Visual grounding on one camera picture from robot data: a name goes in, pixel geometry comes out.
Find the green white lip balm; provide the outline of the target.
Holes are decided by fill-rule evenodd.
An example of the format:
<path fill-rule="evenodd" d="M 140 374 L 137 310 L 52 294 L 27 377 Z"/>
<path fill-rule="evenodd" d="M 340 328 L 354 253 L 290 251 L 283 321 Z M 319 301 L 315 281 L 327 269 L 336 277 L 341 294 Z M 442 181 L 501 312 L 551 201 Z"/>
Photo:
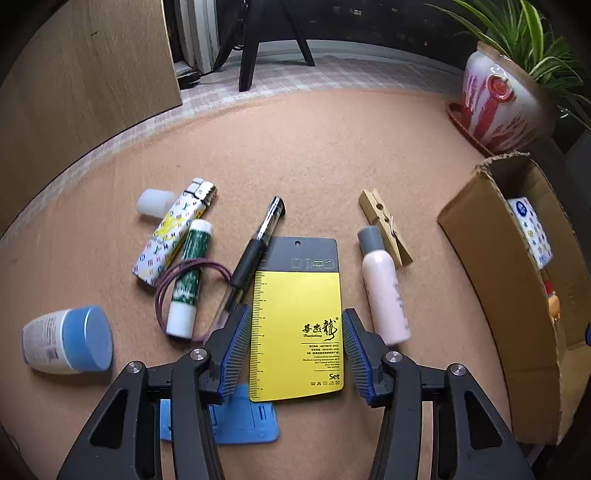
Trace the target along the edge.
<path fill-rule="evenodd" d="M 212 234 L 211 223 L 202 219 L 193 220 L 186 235 L 181 260 L 205 258 L 211 245 Z M 200 271 L 195 269 L 182 273 L 176 278 L 168 309 L 167 335 L 185 340 L 192 338 L 200 277 Z"/>

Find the black gel pen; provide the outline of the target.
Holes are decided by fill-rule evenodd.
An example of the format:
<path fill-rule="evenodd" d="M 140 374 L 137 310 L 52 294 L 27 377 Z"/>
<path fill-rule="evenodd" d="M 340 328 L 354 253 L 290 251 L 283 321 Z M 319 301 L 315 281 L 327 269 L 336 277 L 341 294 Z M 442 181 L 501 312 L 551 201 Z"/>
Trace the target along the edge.
<path fill-rule="evenodd" d="M 283 199 L 278 196 L 273 197 L 269 207 L 266 209 L 266 216 L 264 216 L 263 222 L 260 223 L 256 232 L 254 232 L 252 238 L 249 240 L 249 243 L 247 243 L 245 251 L 243 251 L 242 257 L 240 257 L 238 265 L 235 267 L 235 271 L 230 276 L 228 289 L 226 289 L 221 306 L 212 324 L 213 330 L 222 328 L 228 320 L 229 315 L 235 310 L 235 306 L 242 301 L 242 297 L 249 289 L 256 269 L 259 268 L 259 263 L 262 261 L 263 255 L 270 245 L 274 230 L 276 230 L 277 224 L 279 224 L 280 219 L 285 214 L 286 206 L 284 206 Z"/>

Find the blue plastic phone stand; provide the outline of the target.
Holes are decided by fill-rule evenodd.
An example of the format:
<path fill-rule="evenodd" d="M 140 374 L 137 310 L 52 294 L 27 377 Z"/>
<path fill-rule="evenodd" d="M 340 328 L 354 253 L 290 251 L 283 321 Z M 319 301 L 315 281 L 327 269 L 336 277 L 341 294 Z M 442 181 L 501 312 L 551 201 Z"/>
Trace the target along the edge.
<path fill-rule="evenodd" d="M 209 405 L 214 440 L 217 445 L 271 443 L 280 437 L 273 402 L 249 400 L 249 385 L 235 387 L 235 392 L 221 405 Z"/>

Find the yellow grey card package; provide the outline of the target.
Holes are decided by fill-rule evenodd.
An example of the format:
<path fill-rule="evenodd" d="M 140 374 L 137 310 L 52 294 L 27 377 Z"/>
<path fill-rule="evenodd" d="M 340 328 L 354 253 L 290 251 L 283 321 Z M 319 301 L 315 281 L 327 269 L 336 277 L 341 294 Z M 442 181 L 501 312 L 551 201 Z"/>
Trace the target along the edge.
<path fill-rule="evenodd" d="M 338 244 L 274 237 L 254 279 L 249 400 L 324 395 L 344 384 Z"/>

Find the pink small bottle grey cap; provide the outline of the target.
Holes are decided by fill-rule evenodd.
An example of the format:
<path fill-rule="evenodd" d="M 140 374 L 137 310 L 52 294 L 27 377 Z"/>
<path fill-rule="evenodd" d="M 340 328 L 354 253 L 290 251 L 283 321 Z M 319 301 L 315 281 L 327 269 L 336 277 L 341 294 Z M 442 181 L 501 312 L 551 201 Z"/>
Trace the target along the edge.
<path fill-rule="evenodd" d="M 412 336 L 400 290 L 396 266 L 384 246 L 377 226 L 358 232 L 363 253 L 362 273 L 374 331 L 388 346 L 406 342 Z"/>

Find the wooden clothespin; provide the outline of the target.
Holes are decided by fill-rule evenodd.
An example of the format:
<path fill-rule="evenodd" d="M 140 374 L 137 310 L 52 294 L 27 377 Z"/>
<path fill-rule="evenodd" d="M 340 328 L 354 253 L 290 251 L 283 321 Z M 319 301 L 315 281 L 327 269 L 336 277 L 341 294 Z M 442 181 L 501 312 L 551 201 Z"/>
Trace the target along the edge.
<path fill-rule="evenodd" d="M 376 189 L 363 189 L 359 197 L 359 205 L 369 224 L 377 226 L 380 230 L 385 248 L 392 256 L 394 265 L 397 268 L 411 265 L 413 257 L 379 192 Z"/>

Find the white lotion bottle blue cap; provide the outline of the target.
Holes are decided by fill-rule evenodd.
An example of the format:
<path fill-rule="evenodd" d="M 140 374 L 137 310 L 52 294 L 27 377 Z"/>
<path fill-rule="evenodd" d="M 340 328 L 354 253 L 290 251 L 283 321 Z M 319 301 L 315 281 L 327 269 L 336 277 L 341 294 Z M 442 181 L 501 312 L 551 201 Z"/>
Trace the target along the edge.
<path fill-rule="evenodd" d="M 105 372 L 113 359 L 110 324 L 96 305 L 47 313 L 23 327 L 21 351 L 24 362 L 39 372 Z"/>

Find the white plastic cap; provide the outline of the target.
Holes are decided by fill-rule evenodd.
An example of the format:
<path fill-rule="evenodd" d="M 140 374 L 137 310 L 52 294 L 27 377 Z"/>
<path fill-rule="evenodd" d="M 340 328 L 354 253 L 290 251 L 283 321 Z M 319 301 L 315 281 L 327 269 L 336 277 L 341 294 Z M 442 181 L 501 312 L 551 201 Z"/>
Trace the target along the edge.
<path fill-rule="evenodd" d="M 163 219 L 177 199 L 177 195 L 170 191 L 146 189 L 136 201 L 136 211 L 139 215 Z"/>

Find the orange red toy figure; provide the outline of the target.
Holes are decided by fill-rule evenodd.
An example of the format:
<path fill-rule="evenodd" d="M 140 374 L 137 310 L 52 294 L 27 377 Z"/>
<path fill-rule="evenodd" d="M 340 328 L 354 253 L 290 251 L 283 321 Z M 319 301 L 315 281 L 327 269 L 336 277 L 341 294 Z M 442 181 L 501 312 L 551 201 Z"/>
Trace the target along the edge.
<path fill-rule="evenodd" d="M 550 280 L 543 280 L 544 288 L 548 297 L 548 308 L 552 320 L 557 322 L 561 318 L 561 305 L 559 297 L 554 289 L 554 286 Z"/>

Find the patterned tissue pack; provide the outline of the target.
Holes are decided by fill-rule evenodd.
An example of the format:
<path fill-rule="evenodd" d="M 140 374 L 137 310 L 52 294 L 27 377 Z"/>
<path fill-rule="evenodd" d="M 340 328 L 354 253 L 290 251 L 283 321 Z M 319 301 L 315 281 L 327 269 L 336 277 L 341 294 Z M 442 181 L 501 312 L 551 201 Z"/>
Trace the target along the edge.
<path fill-rule="evenodd" d="M 544 269 L 552 260 L 553 252 L 532 204 L 527 197 L 508 199 L 507 203 L 525 236 L 529 252 L 534 257 L 538 268 Z"/>

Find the brown cardboard box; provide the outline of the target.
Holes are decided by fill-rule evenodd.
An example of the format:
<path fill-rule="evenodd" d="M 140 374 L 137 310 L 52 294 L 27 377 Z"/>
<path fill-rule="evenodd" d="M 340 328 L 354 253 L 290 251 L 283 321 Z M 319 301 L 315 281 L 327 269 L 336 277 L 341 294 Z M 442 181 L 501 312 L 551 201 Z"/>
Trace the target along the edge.
<path fill-rule="evenodd" d="M 527 197 L 553 252 L 542 270 L 508 199 Z M 524 443 L 558 444 L 573 423 L 590 375 L 590 274 L 551 184 L 526 153 L 485 160 L 438 215 L 477 292 L 499 353 L 513 432 Z M 559 297 L 554 322 L 543 280 Z"/>

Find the red pot saucer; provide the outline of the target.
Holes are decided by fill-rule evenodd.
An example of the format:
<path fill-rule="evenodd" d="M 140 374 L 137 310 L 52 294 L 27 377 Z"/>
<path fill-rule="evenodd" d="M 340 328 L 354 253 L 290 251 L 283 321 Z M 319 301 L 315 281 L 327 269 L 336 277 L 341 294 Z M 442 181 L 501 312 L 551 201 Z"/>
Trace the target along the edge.
<path fill-rule="evenodd" d="M 458 131 L 464 136 L 464 138 L 476 148 L 485 158 L 492 157 L 493 153 L 487 149 L 479 140 L 477 140 L 469 130 L 462 123 L 462 105 L 457 102 L 447 102 L 446 110 L 452 123 L 458 129 Z"/>

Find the white red flower pot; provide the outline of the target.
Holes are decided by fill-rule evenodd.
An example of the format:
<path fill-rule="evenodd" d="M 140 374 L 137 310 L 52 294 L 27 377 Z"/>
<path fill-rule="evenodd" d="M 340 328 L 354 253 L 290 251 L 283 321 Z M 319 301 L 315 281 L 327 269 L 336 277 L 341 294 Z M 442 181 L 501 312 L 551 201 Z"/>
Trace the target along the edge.
<path fill-rule="evenodd" d="M 480 41 L 464 73 L 461 124 L 494 154 L 553 133 L 558 108 L 517 63 Z"/>

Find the large wooden board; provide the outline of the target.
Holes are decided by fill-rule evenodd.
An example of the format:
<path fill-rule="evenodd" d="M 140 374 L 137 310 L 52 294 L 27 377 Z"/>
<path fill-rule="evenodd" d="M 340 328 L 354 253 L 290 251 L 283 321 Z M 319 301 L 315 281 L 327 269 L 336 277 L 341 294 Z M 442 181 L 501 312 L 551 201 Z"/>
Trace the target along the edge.
<path fill-rule="evenodd" d="M 180 102 L 161 2 L 66 2 L 1 84 L 1 227 L 80 157 Z"/>

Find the black tripod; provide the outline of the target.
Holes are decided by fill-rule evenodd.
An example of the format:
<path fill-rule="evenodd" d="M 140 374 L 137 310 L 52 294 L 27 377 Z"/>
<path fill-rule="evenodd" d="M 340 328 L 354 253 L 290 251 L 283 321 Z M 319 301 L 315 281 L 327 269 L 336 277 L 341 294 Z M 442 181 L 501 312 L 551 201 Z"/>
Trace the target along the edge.
<path fill-rule="evenodd" d="M 223 3 L 225 5 L 218 14 L 219 49 L 212 71 L 221 71 L 232 51 L 240 52 L 239 92 L 249 91 L 252 87 L 259 46 L 270 41 L 269 30 L 274 23 L 287 24 L 290 39 L 297 42 L 304 63 L 315 66 L 314 56 L 294 10 L 294 1 L 234 1 L 232 6 L 228 1 Z"/>

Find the green spider plant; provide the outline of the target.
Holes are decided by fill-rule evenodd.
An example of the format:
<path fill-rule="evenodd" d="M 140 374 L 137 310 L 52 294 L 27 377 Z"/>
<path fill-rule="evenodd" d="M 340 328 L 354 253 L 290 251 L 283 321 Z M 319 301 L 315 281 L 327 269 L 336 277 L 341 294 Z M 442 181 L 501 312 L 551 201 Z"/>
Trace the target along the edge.
<path fill-rule="evenodd" d="M 590 101 L 578 93 L 584 85 L 580 65 L 569 45 L 553 34 L 551 26 L 528 1 L 459 1 L 475 23 L 444 7 L 436 8 L 466 27 L 482 41 L 505 55 L 529 74 L 549 94 L 558 108 L 558 118 L 571 112 L 561 106 L 572 97 Z"/>

